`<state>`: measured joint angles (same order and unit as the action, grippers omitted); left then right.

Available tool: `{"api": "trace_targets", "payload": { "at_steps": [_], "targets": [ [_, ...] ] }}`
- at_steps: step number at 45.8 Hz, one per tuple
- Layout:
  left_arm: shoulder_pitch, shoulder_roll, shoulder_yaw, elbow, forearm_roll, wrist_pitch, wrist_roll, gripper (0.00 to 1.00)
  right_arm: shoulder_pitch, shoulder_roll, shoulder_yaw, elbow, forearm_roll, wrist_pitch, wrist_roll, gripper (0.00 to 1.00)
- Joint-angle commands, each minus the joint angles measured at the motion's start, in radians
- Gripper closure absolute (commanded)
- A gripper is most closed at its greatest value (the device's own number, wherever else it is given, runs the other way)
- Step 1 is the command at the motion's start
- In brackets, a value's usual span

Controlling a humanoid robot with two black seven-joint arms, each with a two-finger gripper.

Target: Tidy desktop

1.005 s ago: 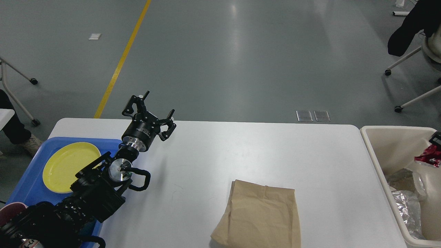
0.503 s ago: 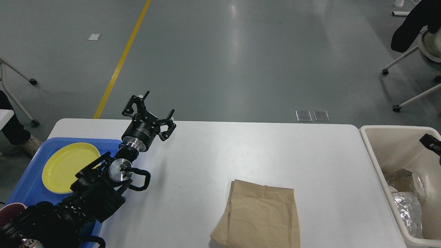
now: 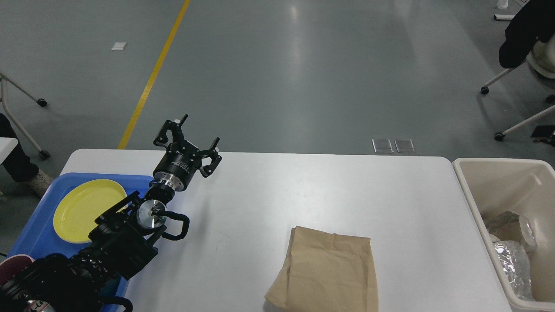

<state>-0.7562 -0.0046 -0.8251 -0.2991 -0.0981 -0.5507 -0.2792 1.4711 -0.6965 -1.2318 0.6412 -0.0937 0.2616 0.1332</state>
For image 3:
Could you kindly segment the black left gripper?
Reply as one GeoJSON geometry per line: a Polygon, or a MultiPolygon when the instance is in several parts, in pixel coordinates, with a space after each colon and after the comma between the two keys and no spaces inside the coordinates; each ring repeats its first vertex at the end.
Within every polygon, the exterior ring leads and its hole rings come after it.
{"type": "Polygon", "coordinates": [[[185,148],[182,126],[188,116],[185,114],[177,121],[167,119],[153,140],[155,146],[165,149],[164,156],[154,169],[154,182],[166,184],[175,191],[186,190],[198,169],[203,177],[212,175],[222,160],[217,148],[220,137],[216,137],[210,148],[205,150],[200,151],[195,146],[185,148]],[[201,165],[201,160],[205,158],[210,158],[210,164],[201,165]]]}

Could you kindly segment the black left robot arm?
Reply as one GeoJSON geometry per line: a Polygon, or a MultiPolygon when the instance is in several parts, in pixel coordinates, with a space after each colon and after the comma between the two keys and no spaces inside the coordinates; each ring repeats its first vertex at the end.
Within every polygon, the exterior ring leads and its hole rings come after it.
{"type": "Polygon", "coordinates": [[[99,312],[104,306],[133,311],[121,296],[103,296],[107,283],[117,277],[130,280],[157,255],[161,239],[179,241],[189,231],[188,216],[169,211],[175,193],[186,190],[196,172],[208,177],[222,160],[216,137],[200,150],[186,140],[182,119],[166,120],[154,145],[165,154],[153,171],[150,187],[141,197],[134,191],[95,219],[91,243],[71,257],[51,253],[41,257],[1,284],[3,312],[99,312]]]}

